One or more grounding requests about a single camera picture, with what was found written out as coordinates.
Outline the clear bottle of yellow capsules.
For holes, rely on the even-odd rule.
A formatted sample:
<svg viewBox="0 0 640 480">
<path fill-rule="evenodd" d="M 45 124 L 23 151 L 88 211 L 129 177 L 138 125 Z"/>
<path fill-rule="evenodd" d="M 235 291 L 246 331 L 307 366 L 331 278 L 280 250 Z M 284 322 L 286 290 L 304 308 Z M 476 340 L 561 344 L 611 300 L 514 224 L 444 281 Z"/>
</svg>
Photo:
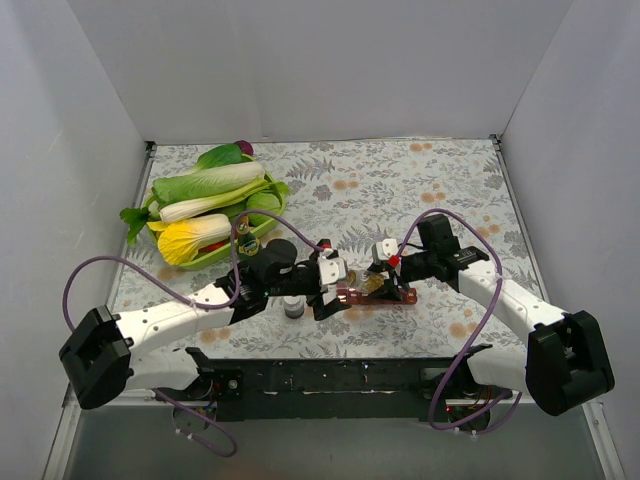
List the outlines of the clear bottle of yellow capsules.
<svg viewBox="0 0 640 480">
<path fill-rule="evenodd" d="M 369 294 L 371 291 L 371 287 L 377 280 L 381 280 L 382 278 L 387 278 L 385 275 L 381 274 L 369 274 L 366 270 L 355 270 L 358 273 L 358 287 L 355 291 Z"/>
</svg>

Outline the red weekly pill organizer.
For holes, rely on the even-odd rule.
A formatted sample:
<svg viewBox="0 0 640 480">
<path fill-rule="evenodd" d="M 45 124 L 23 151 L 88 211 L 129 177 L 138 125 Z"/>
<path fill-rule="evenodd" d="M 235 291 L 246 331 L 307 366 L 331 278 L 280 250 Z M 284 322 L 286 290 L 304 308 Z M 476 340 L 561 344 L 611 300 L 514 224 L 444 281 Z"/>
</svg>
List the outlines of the red weekly pill organizer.
<svg viewBox="0 0 640 480">
<path fill-rule="evenodd" d="M 415 305 L 418 301 L 415 288 L 404 290 L 399 287 L 382 286 L 372 293 L 363 293 L 354 288 L 338 288 L 337 299 L 346 305 Z"/>
</svg>

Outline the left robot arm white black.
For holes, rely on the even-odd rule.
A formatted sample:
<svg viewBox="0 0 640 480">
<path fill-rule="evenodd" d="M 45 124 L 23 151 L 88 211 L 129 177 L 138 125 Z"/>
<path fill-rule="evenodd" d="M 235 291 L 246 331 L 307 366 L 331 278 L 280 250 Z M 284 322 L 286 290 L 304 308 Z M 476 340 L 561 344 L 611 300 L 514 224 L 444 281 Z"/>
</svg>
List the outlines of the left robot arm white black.
<svg viewBox="0 0 640 480">
<path fill-rule="evenodd" d="M 79 405 L 102 407 L 127 390 L 165 387 L 193 400 L 213 386 L 211 373 L 163 347 L 200 331 L 230 326 L 261 313 L 272 297 L 300 297 L 324 320 L 342 309 L 326 302 L 330 287 L 347 277 L 347 264 L 327 243 L 299 261 L 286 240 L 269 242 L 256 255 L 188 295 L 171 291 L 170 301 L 113 313 L 106 306 L 87 312 L 70 327 L 59 358 Z"/>
</svg>

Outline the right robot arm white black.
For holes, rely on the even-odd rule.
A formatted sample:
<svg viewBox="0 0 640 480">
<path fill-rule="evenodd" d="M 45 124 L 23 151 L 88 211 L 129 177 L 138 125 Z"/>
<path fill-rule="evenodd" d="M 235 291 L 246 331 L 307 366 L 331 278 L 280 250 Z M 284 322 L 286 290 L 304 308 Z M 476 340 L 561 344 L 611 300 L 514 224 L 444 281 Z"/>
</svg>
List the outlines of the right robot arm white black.
<svg viewBox="0 0 640 480">
<path fill-rule="evenodd" d="M 434 278 L 487 309 L 525 345 L 523 355 L 494 348 L 466 355 L 452 373 L 454 389 L 475 397 L 488 385 L 530 396 L 558 416 L 611 391 L 613 370 L 597 320 L 586 311 L 568 313 L 531 294 L 502 274 L 489 250 L 461 247 L 448 218 L 432 214 L 415 222 L 421 251 L 402 255 L 403 245 L 384 239 L 372 247 L 372 269 L 388 271 L 383 292 L 406 292 L 410 283 Z"/>
</svg>

